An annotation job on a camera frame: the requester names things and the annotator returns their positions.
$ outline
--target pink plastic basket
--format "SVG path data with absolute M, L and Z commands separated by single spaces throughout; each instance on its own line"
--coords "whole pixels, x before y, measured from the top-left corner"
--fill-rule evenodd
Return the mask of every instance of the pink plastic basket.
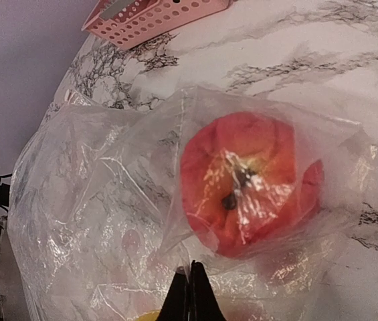
M 130 49 L 229 7 L 230 0 L 100 0 L 83 30 Z

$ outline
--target white wall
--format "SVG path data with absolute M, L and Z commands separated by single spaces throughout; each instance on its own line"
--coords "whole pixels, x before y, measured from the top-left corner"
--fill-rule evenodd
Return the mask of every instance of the white wall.
M 37 129 L 95 0 L 0 0 L 0 174 Z

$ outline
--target plastic bag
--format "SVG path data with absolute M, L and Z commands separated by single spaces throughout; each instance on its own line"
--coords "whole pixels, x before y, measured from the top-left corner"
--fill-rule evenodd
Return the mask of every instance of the plastic bag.
M 25 147 L 12 182 L 9 236 L 40 320 L 136 320 L 160 310 L 175 269 L 192 259 L 207 268 L 228 321 L 308 320 L 316 285 L 358 223 L 378 163 L 378 146 L 359 124 L 202 88 L 180 90 L 146 116 L 73 106 L 92 103 L 77 94 L 69 101 Z M 188 142 L 235 112 L 289 126 L 281 159 L 294 166 L 277 201 L 268 199 L 272 214 L 298 193 L 298 219 L 272 237 L 248 242 L 239 227 L 253 212 L 238 221 L 248 245 L 237 247 L 241 255 L 220 251 L 212 229 L 193 231 L 180 184 Z M 324 182 L 317 167 L 315 198 L 304 206 L 303 177 L 318 160 Z

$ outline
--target apple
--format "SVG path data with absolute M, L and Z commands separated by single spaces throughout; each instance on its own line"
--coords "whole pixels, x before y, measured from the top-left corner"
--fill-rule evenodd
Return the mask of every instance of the apple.
M 136 321 L 156 321 L 157 317 L 159 316 L 159 311 L 151 312 L 140 316 Z
M 180 160 L 183 210 L 200 241 L 236 257 L 318 211 L 322 162 L 301 177 L 296 161 L 294 128 L 260 113 L 202 128 Z

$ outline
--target white marble surface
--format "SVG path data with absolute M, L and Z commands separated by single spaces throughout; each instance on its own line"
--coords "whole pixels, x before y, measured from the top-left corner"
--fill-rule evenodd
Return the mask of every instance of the white marble surface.
M 328 112 L 361 121 L 378 140 L 378 1 L 239 0 L 130 51 L 90 36 L 45 121 L 67 89 L 111 108 L 151 110 L 191 84 L 333 105 Z M 360 229 L 322 282 L 313 320 L 378 321 L 378 204 L 360 214 Z

